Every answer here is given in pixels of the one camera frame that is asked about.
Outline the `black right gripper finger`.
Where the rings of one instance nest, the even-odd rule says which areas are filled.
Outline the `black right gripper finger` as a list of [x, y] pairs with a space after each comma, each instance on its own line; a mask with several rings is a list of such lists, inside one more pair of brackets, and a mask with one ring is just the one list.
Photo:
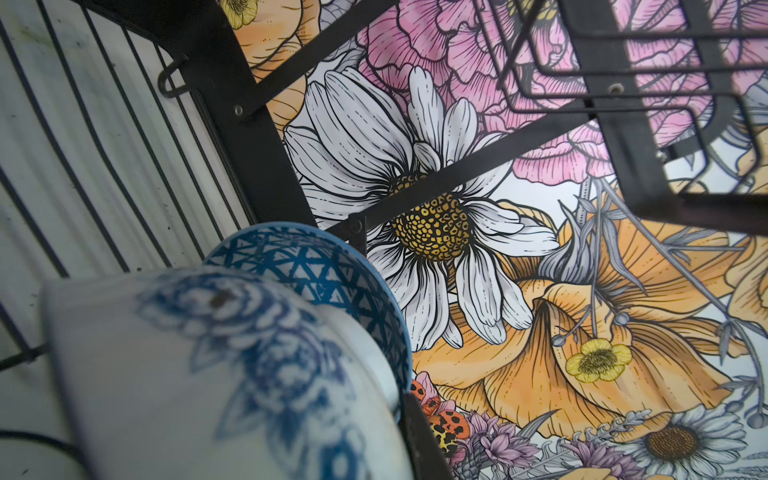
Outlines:
[[447, 460], [440, 450], [419, 400], [403, 393], [400, 400], [400, 433], [416, 480], [452, 480]]

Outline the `blue triangle pattern bowl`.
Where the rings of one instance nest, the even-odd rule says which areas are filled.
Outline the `blue triangle pattern bowl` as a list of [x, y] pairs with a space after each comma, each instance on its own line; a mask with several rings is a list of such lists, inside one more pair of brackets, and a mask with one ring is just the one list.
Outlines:
[[316, 227], [267, 222], [226, 238], [204, 263], [275, 280], [313, 305], [350, 315], [386, 358], [397, 385], [394, 412], [400, 412], [401, 397], [412, 378], [409, 334], [393, 293], [360, 252]]

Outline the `blue floral bowl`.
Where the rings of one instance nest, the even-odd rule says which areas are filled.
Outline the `blue floral bowl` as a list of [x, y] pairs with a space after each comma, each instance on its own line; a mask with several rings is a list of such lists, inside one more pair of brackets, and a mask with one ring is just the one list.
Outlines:
[[410, 479], [396, 382], [343, 310], [217, 267], [41, 292], [95, 479]]

